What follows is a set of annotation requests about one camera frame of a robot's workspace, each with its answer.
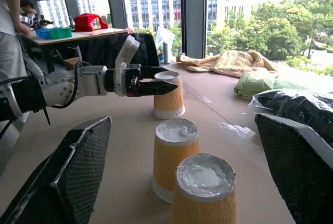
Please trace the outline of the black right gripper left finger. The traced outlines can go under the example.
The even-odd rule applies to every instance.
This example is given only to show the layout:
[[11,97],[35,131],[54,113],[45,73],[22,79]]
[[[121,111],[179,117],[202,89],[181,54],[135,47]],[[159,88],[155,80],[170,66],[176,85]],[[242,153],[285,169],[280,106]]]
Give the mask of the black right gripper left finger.
[[18,191],[1,223],[89,223],[104,174],[112,119],[67,132]]

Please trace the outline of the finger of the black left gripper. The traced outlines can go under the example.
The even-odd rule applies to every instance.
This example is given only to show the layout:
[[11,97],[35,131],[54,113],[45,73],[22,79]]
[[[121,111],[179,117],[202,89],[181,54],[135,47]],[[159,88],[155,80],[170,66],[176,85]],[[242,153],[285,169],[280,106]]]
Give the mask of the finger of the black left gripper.
[[155,75],[160,72],[169,71],[165,67],[141,67],[140,78],[141,79],[154,79]]
[[178,88],[175,83],[167,81],[155,81],[144,78],[139,80],[137,96],[160,96],[166,95]]

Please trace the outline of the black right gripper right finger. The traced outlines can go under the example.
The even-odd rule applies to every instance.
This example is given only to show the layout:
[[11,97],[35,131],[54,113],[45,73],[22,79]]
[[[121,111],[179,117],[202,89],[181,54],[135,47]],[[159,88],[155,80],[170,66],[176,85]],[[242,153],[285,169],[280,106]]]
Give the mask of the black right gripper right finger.
[[258,113],[268,167],[296,223],[332,223],[332,147],[311,127]]

